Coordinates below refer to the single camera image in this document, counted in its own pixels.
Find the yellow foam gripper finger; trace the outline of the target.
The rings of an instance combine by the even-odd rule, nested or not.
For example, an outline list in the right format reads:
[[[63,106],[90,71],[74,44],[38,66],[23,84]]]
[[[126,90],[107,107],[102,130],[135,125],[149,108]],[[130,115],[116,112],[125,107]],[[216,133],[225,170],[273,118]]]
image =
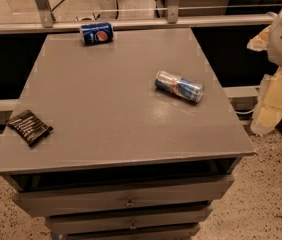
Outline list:
[[[265,74],[261,80],[250,124],[255,135],[266,135],[282,120],[282,27],[267,26],[248,42],[247,48],[265,51],[268,60],[278,66],[273,76]]]

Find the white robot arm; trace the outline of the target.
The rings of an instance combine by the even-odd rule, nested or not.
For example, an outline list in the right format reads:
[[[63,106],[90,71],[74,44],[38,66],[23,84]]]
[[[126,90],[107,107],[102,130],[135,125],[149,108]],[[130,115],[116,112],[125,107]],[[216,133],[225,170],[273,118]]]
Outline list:
[[[273,76],[265,74],[261,80],[250,125],[254,134],[266,135],[282,119],[282,10],[275,14],[271,25],[248,42],[247,48],[266,51],[268,60],[278,66]]]

